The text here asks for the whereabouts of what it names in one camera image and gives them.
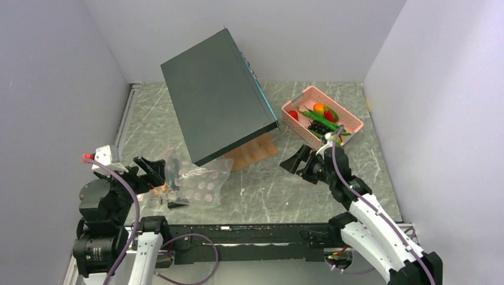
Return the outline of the long green chili pepper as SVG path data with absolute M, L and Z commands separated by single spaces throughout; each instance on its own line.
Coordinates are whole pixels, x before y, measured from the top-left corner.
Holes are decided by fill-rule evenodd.
M 315 111 L 312 110 L 299 110 L 297 108 L 297 112 L 311 120 L 311 123 L 307 127 L 310 132 L 312 132 L 315 136 L 321 138 L 323 135 L 327 133 L 336 132 L 341 126 L 333 123 L 324 117 L 318 115 Z

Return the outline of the clear zip top bag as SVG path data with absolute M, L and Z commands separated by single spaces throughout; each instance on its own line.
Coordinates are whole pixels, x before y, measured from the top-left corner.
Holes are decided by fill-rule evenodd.
M 167 170 L 177 173 L 176 184 L 179 186 L 181 201 L 188 205 L 218 204 L 221 187 L 228 180 L 234 163 L 233 159 L 218 158 L 197 166 L 175 148 L 167 149 L 158 158 L 166 161 L 165 178 Z M 144 194 L 143 199 L 167 206 L 163 186 L 157 186 Z

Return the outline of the red chili pepper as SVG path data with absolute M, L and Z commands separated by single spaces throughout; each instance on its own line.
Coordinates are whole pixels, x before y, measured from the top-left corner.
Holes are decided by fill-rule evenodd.
M 333 115 L 333 113 L 331 111 L 325 110 L 324 111 L 324 117 L 325 117 L 326 120 L 328 120 L 328 121 L 330 121 L 332 123 L 336 123 L 336 119 L 335 119 L 335 117 L 334 117 L 334 115 Z

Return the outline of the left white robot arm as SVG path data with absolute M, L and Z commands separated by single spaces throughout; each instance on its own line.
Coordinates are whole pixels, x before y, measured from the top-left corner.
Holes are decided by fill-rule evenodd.
M 93 155 L 96 179 L 79 193 L 81 220 L 73 257 L 86 284 L 151 284 L 158 256 L 172 239 L 164 216 L 140 217 L 137 196 L 165 183 L 164 160 L 134 158 L 134 167 L 105 165 Z

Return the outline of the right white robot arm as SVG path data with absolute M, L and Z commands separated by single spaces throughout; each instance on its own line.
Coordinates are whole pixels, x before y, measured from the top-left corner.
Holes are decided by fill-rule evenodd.
M 307 182 L 328 185 L 346 211 L 328 221 L 327 238 L 334 246 L 355 249 L 387 284 L 442 284 L 443 261 L 426 252 L 393 221 L 371 188 L 352 174 L 349 158 L 338 146 L 322 153 L 303 145 L 280 167 Z

